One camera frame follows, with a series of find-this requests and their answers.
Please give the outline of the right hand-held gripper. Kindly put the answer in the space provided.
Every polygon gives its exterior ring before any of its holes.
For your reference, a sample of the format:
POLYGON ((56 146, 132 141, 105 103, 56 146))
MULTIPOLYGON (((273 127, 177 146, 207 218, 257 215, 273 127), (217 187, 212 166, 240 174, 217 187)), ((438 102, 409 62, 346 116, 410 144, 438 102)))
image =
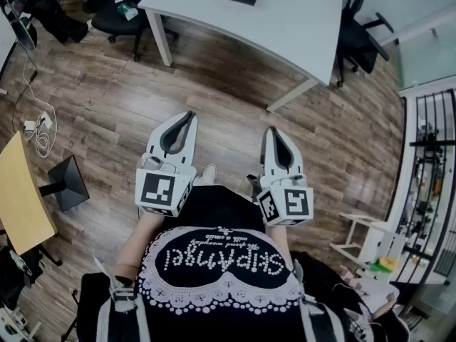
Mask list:
POLYGON ((263 175, 257 202, 266 226, 294 226, 314 218, 314 189, 307 186, 301 152, 283 131, 266 129, 261 145, 263 175), (285 170, 288 176, 277 175, 285 170))

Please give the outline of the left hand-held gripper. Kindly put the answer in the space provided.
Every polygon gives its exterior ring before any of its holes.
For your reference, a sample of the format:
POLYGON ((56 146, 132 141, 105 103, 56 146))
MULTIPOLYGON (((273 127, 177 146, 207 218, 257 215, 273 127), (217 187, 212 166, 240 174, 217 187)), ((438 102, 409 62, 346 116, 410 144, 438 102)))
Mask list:
POLYGON ((179 157, 192 163, 198 119, 195 112, 174 115, 153 130, 136 169, 135 203, 166 217, 178 217, 197 175, 193 166, 176 165, 158 157, 179 157))

